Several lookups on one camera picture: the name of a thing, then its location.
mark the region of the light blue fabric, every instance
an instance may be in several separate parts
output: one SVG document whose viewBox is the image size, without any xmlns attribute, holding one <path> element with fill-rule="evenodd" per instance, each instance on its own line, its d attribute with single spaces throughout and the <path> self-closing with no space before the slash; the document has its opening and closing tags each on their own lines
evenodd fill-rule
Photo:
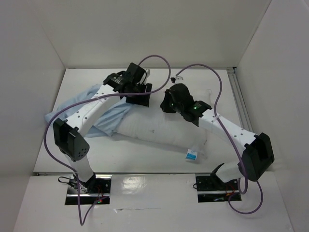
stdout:
<svg viewBox="0 0 309 232">
<path fill-rule="evenodd" d="M 49 122 L 57 112 L 64 109 L 65 107 L 92 98 L 100 87 L 101 85 L 92 86 L 74 98 L 67 100 L 66 102 L 62 103 L 55 112 L 51 112 L 45 115 L 45 120 Z M 70 108 L 69 110 L 61 113 L 58 117 L 64 120 L 78 111 L 82 106 L 83 105 L 77 105 L 73 108 Z M 131 107 L 132 104 L 126 103 L 126 98 L 122 98 L 96 121 L 96 123 L 90 128 L 86 137 L 93 138 L 107 135 L 112 136 L 113 131 L 116 129 L 126 113 L 131 109 Z"/>
</svg>

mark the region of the white pillow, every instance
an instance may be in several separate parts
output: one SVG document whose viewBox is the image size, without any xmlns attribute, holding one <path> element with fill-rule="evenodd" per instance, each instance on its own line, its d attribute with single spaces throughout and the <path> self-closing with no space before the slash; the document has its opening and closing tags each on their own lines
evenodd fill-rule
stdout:
<svg viewBox="0 0 309 232">
<path fill-rule="evenodd" d="M 132 138 L 138 138 L 160 144 L 175 145 L 205 153 L 206 131 L 187 122 L 176 114 L 162 112 L 160 104 L 164 98 L 164 88 L 150 96 L 149 108 L 134 105 L 118 125 L 115 132 Z M 211 90 L 201 90 L 194 94 L 194 99 L 210 104 Z"/>
</svg>

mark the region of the cable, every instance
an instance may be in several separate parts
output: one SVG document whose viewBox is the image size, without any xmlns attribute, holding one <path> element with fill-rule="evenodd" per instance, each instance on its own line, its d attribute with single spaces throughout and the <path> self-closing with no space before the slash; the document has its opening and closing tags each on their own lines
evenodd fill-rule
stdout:
<svg viewBox="0 0 309 232">
<path fill-rule="evenodd" d="M 242 161 L 242 159 L 241 159 L 241 155 L 240 155 L 240 153 L 239 153 L 239 151 L 238 151 L 238 149 L 237 149 L 237 147 L 236 147 L 236 144 L 234 143 L 234 141 L 233 141 L 231 135 L 229 134 L 229 132 L 227 131 L 226 127 L 225 127 L 224 124 L 222 123 L 221 119 L 220 119 L 220 118 L 218 117 L 218 115 L 217 115 L 217 104 L 218 104 L 219 98 L 220 98 L 221 93 L 222 93 L 222 80 L 221 80 L 221 77 L 220 77 L 220 75 L 216 72 L 215 69 L 213 69 L 212 67 L 210 67 L 210 66 L 208 66 L 208 65 L 206 65 L 206 64 L 200 64 L 200 63 L 190 64 L 190 65 L 184 67 L 183 69 L 181 69 L 181 70 L 176 74 L 176 76 L 178 76 L 179 74 L 181 74 L 184 70 L 186 70 L 186 69 L 188 69 L 188 68 L 190 68 L 190 67 L 193 67 L 193 66 L 202 66 L 202 67 L 205 67 L 205 68 L 211 70 L 211 71 L 212 71 L 214 74 L 216 74 L 216 76 L 218 77 L 218 80 L 219 80 L 219 83 L 220 83 L 220 90 L 219 90 L 217 99 L 216 99 L 216 101 L 215 101 L 215 103 L 214 103 L 213 111 L 214 111 L 214 115 L 216 116 L 216 118 L 217 118 L 219 124 L 221 125 L 221 127 L 222 127 L 222 129 L 224 130 L 224 132 L 226 133 L 226 135 L 227 135 L 229 141 L 231 142 L 231 144 L 232 144 L 232 146 L 233 146 L 233 148 L 234 148 L 234 150 L 235 150 L 235 152 L 236 152 L 236 154 L 237 154 L 237 157 L 238 157 L 238 159 L 239 159 L 239 162 L 240 162 L 240 165 L 241 165 L 241 168 L 242 168 L 242 171 L 243 171 L 243 175 L 244 175 L 244 177 L 245 177 L 245 189 L 242 191 L 241 188 L 240 188 L 240 178 L 238 179 L 238 189 L 239 189 L 239 193 L 240 193 L 240 194 L 245 194 L 245 193 L 247 192 L 247 190 L 248 190 L 248 175 L 247 175 L 247 171 L 246 171 L 246 169 L 245 169 L 245 165 L 244 165 L 244 163 L 243 163 L 243 161 Z M 229 203 L 229 205 L 231 206 L 231 208 L 232 208 L 234 211 L 236 211 L 236 212 L 238 212 L 238 213 L 242 213 L 242 214 L 251 214 L 251 213 L 255 213 L 257 210 L 260 209 L 260 207 L 261 207 L 261 205 L 262 205 L 262 203 L 263 203 L 263 191 L 262 191 L 262 188 L 261 188 L 260 184 L 259 184 L 258 182 L 257 182 L 257 184 L 258 184 L 258 186 L 259 186 L 259 188 L 260 188 L 260 192 L 261 192 L 261 202 L 260 202 L 259 206 L 258 206 L 255 210 L 253 210 L 253 211 L 251 211 L 251 212 L 248 212 L 248 213 L 246 213 L 246 212 L 241 212 L 241 211 L 239 211 L 239 210 L 236 210 L 236 209 L 231 205 L 231 203 L 230 203 L 230 199 L 231 199 L 231 197 L 234 195 L 234 194 L 233 194 L 233 195 L 231 195 L 231 196 L 228 198 L 228 203 Z"/>
<path fill-rule="evenodd" d="M 51 151 L 49 150 L 48 146 L 47 146 L 47 132 L 48 132 L 48 129 L 50 127 L 50 125 L 52 124 L 52 122 L 63 112 L 65 112 L 66 110 L 72 108 L 72 107 L 75 107 L 77 105 L 81 105 L 81 104 L 85 104 L 85 103 L 89 103 L 89 102 L 94 102 L 94 101 L 98 101 L 99 99 L 101 98 L 108 98 L 108 97 L 113 97 L 113 96 L 141 96 L 141 95 L 148 95 L 148 94 L 153 94 L 153 93 L 156 93 L 158 91 L 160 91 L 168 82 L 169 82 L 169 79 L 170 79 L 170 75 L 171 75 L 171 68 L 170 68 L 170 65 L 169 65 L 169 62 L 162 56 L 159 56 L 159 55 L 150 55 L 150 56 L 147 56 L 145 57 L 140 63 L 139 65 L 141 65 L 146 59 L 148 58 L 151 58 L 151 57 L 158 57 L 162 60 L 165 61 L 168 69 L 169 69 L 169 74 L 168 74 L 168 78 L 166 80 L 166 82 L 161 86 L 159 87 L 158 89 L 156 90 L 153 90 L 153 91 L 150 91 L 150 92 L 145 92 L 145 93 L 113 93 L 113 94 L 106 94 L 106 95 L 102 95 L 98 98 L 94 98 L 94 99 L 88 99 L 88 100 L 84 100 L 84 101 L 81 101 L 81 102 L 77 102 L 75 104 L 72 104 L 72 105 L 69 105 L 67 107 L 65 107 L 64 109 L 60 110 L 59 112 L 57 112 L 50 120 L 49 122 L 47 123 L 47 126 L 46 126 L 46 129 L 45 129 L 45 132 L 44 132 L 44 139 L 43 139 L 43 143 L 44 143 L 44 147 L 46 149 L 46 152 L 49 154 L 49 156 L 55 160 L 56 162 L 62 164 L 63 166 L 71 169 L 75 175 L 76 175 L 76 179 L 77 179 L 77 205 L 78 205 L 78 214 L 79 214 L 79 222 L 81 224 L 81 226 L 84 225 L 85 221 L 86 221 L 86 217 L 90 211 L 90 209 L 98 203 L 98 201 L 100 200 L 103 200 L 104 198 L 106 197 L 103 197 L 103 198 L 100 198 L 98 201 L 95 201 L 90 207 L 89 209 L 87 210 L 85 216 L 84 216 L 84 219 L 82 220 L 82 212 L 81 212 L 81 199 L 80 199 L 80 181 L 79 181 L 79 178 L 78 178 L 78 173 L 76 172 L 76 170 L 74 168 L 72 168 L 71 166 L 67 165 L 66 163 L 58 160 L 52 153 Z"/>
</svg>

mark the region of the white wall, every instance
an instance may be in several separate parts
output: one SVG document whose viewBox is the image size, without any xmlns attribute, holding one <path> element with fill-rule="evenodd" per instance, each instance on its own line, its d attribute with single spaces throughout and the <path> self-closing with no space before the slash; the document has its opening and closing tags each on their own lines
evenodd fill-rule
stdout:
<svg viewBox="0 0 309 232">
<path fill-rule="evenodd" d="M 29 0 L 66 67 L 236 66 L 270 0 Z M 147 63 L 163 67 L 158 59 Z"/>
<path fill-rule="evenodd" d="M 274 145 L 277 181 L 295 231 L 309 231 L 309 0 L 272 0 L 237 68 L 256 132 Z"/>
<path fill-rule="evenodd" d="M 63 73 L 27 2 L 0 1 L 0 231 L 14 228 Z"/>
</svg>

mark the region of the clothing tag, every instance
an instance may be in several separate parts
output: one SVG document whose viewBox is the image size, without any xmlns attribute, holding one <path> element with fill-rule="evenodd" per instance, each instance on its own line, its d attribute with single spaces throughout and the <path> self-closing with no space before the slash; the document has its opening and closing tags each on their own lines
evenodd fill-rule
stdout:
<svg viewBox="0 0 309 232">
<path fill-rule="evenodd" d="M 186 159 L 190 159 L 190 160 L 196 160 L 197 159 L 197 152 L 196 151 L 193 151 L 191 149 L 188 149 L 188 152 L 187 152 L 187 156 L 186 156 Z"/>
</svg>

